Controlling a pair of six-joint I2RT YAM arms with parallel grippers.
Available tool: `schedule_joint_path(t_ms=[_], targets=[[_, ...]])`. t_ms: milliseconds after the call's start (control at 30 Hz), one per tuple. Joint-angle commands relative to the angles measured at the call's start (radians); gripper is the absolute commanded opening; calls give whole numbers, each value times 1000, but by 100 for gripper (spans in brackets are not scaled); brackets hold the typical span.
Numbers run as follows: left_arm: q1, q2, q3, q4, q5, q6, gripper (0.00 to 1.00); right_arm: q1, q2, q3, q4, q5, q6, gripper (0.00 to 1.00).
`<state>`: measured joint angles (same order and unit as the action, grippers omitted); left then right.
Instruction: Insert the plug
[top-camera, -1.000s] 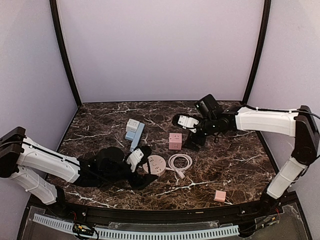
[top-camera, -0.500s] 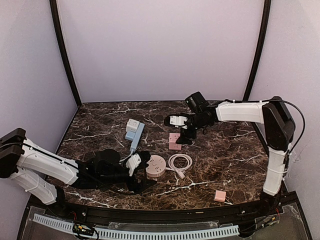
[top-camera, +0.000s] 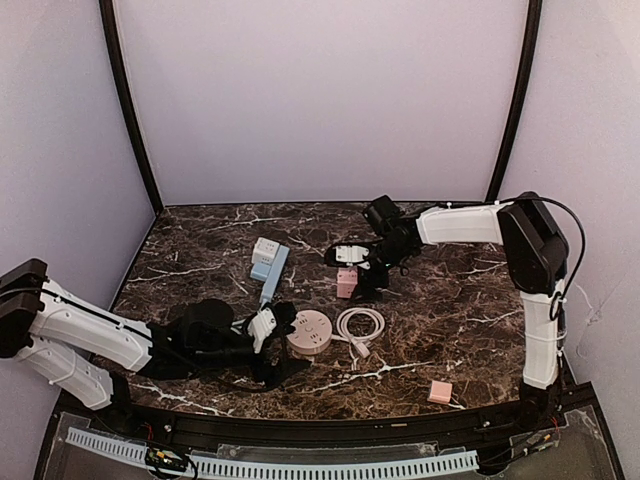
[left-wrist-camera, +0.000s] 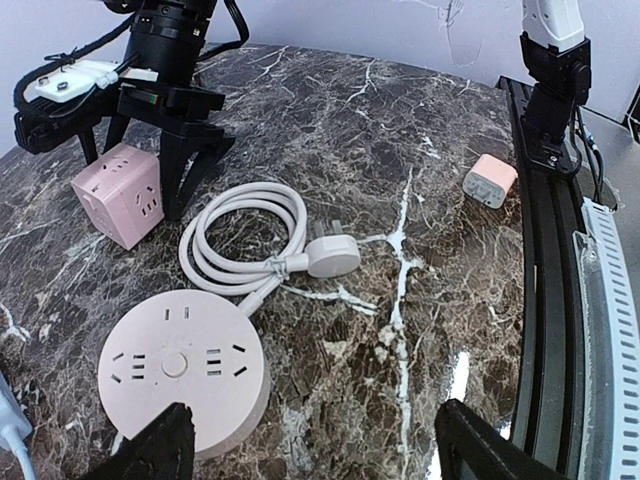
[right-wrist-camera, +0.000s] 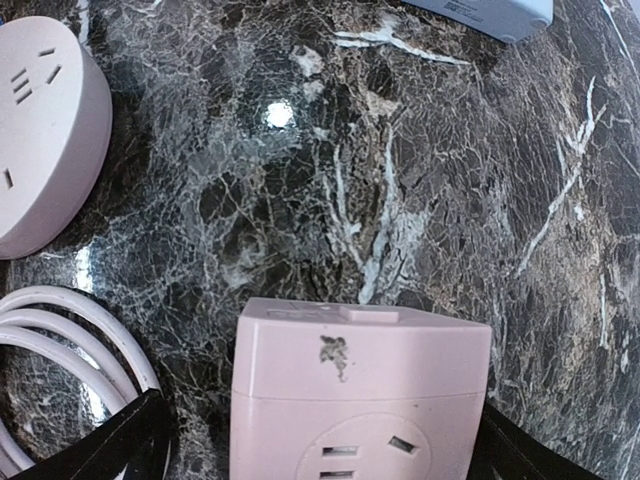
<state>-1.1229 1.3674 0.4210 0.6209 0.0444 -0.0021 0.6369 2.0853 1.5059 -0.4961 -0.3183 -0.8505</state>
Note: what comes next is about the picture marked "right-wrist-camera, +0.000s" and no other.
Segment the blue power strip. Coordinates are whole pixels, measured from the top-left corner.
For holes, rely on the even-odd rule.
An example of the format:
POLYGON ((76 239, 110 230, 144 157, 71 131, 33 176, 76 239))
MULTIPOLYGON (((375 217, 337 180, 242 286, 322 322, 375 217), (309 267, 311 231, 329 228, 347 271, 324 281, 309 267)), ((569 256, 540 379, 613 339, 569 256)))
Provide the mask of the blue power strip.
POLYGON ((553 0, 409 0, 503 43, 513 44, 549 27, 553 0))

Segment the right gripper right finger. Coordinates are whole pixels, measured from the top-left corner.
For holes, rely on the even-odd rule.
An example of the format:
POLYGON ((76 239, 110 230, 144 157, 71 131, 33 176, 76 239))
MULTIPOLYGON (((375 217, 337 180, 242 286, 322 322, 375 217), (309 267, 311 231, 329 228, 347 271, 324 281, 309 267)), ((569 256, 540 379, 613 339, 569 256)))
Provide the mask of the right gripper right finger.
POLYGON ((595 474, 548 449, 486 402, 467 478, 595 480, 595 474))

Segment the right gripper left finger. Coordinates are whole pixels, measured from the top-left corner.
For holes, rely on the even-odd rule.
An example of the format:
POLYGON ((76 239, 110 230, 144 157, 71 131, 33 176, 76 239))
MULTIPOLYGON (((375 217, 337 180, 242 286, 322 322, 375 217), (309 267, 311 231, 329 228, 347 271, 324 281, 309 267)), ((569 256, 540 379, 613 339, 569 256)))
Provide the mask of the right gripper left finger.
POLYGON ((156 479, 169 459, 169 402, 150 389, 90 435, 17 474, 17 479, 156 479))

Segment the pink cube socket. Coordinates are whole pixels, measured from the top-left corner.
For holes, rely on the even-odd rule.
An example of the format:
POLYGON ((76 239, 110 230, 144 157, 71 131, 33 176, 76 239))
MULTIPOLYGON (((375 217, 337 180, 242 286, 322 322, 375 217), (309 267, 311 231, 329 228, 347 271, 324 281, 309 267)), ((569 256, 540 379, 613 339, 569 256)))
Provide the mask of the pink cube socket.
POLYGON ((463 479, 487 325, 399 306, 253 298, 233 363, 234 479, 463 479))

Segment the pink round power strip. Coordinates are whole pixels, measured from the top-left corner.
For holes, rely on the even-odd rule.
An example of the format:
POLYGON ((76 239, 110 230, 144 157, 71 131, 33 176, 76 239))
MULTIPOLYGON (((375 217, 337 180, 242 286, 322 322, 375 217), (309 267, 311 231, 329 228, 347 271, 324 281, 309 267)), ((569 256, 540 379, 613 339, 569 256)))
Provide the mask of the pink round power strip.
POLYGON ((45 16, 2 26, 2 259, 37 252, 78 214, 112 125, 106 77, 67 26, 45 16))

